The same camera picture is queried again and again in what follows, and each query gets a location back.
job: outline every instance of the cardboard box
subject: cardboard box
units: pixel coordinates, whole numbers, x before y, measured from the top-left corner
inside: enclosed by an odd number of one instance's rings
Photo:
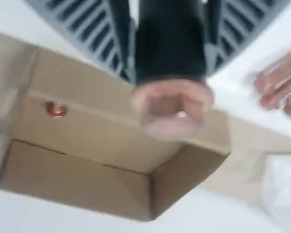
[[[138,127],[131,86],[41,50],[0,172],[0,189],[150,221],[210,176],[230,152],[227,116],[207,113],[188,142]],[[47,101],[68,107],[53,119]]]

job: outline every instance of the hand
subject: hand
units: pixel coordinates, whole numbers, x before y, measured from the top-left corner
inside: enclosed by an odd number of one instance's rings
[[[283,110],[291,117],[291,53],[258,74],[255,87],[265,109],[279,109],[279,102],[286,100]]]

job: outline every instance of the vent slots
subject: vent slots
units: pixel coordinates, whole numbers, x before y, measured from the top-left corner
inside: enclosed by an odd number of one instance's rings
[[[58,7],[61,3],[63,3],[65,0],[52,0],[47,3],[47,8],[50,10],[54,10],[56,7]]]
[[[227,4],[227,9],[231,13],[234,19],[236,19],[236,22],[240,24],[241,27],[244,27],[247,29],[248,32],[251,32],[254,28],[254,25],[250,20],[247,19],[245,15],[240,13],[234,6],[231,4]]]
[[[274,5],[274,0],[260,0],[260,1],[262,1],[268,7],[271,7]]]
[[[215,67],[219,68],[223,64],[223,59],[221,56],[217,56],[217,60],[215,62]]]
[[[98,24],[106,17],[106,12],[102,11],[97,18],[86,27],[81,34],[81,41],[84,42],[91,34],[91,32],[98,26]]]
[[[125,70],[122,70],[122,71],[121,71],[120,76],[121,76],[124,80],[126,80],[127,82],[129,82],[129,77],[128,77],[127,73],[125,72]]]
[[[231,45],[228,43],[228,41],[224,37],[221,37],[221,43],[222,43],[222,47],[223,47],[224,52],[228,56],[231,55],[233,52],[233,48],[231,47]]]
[[[261,20],[263,18],[263,11],[259,9],[255,4],[253,4],[250,0],[242,0],[242,4],[244,5],[244,9],[251,9],[252,13],[257,17],[257,19]]]
[[[114,47],[114,40],[110,40],[107,46],[103,49],[100,58],[105,61],[110,55],[112,48]]]
[[[74,13],[86,0],[76,0],[71,5],[69,5],[63,13],[60,14],[59,19],[64,21],[66,20],[72,13]]]
[[[120,64],[120,59],[118,58],[117,55],[115,55],[112,59],[111,69],[116,70],[119,64]]]
[[[224,20],[223,25],[224,25],[224,29],[227,31],[227,33],[230,34],[235,39],[235,41],[237,41],[238,44],[243,42],[242,34],[239,31],[237,31],[233,25],[231,25],[226,20]]]
[[[73,24],[70,26],[70,29],[75,32],[100,5],[101,0],[93,3],[77,20],[73,22]]]
[[[91,49],[95,51],[100,43],[102,42],[103,38],[110,32],[110,26],[106,25],[101,32],[96,36],[96,38],[93,40],[91,44]]]

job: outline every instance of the white plastic bag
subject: white plastic bag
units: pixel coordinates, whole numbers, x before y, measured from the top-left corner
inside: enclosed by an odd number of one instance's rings
[[[291,154],[271,154],[262,179],[262,201],[286,233],[291,233]]]

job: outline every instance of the grey plastic stand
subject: grey plastic stand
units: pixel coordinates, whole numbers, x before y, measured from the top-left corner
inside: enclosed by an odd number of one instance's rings
[[[102,69],[136,84],[136,28],[129,16],[128,0],[27,1],[64,38]],[[215,73],[243,51],[289,2],[209,0],[204,3],[200,20],[204,25],[207,75]]]

